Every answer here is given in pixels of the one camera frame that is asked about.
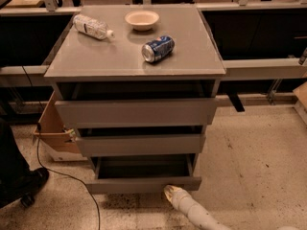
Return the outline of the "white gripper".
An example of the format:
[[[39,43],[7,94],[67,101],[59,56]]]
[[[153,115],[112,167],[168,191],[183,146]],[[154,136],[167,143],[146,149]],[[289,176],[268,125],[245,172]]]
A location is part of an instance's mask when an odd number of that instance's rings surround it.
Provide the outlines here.
[[[174,208],[186,217],[190,217],[193,213],[199,213],[201,211],[201,207],[197,201],[180,187],[167,185],[164,187],[164,194],[171,201]]]

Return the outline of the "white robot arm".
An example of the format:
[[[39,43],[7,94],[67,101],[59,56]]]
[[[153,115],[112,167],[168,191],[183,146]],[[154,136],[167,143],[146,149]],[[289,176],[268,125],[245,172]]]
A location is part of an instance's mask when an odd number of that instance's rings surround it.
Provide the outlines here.
[[[163,189],[167,200],[199,230],[234,230],[214,218],[196,201],[190,193],[176,185],[166,185]]]

